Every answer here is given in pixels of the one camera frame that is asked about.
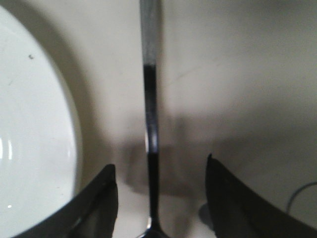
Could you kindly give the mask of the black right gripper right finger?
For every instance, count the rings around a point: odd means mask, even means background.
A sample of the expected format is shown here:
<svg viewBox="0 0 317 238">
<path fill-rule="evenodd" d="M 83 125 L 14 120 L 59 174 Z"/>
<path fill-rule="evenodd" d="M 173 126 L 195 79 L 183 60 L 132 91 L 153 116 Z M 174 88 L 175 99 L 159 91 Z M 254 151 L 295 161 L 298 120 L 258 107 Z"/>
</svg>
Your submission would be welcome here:
<svg viewBox="0 0 317 238">
<path fill-rule="evenodd" d="M 212 155 L 206 196 L 218 238 L 315 238 L 315 228 L 291 217 L 253 192 Z"/>
</svg>

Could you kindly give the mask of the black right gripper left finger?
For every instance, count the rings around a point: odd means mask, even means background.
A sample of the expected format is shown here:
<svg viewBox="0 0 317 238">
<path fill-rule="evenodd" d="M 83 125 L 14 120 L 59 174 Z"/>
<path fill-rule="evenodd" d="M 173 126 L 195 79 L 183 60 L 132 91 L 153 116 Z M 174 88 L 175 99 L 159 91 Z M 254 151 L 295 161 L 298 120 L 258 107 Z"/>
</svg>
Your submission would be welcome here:
<svg viewBox="0 0 317 238">
<path fill-rule="evenodd" d="M 106 165 L 70 202 L 16 238 L 111 238 L 118 213 L 115 166 Z"/>
</svg>

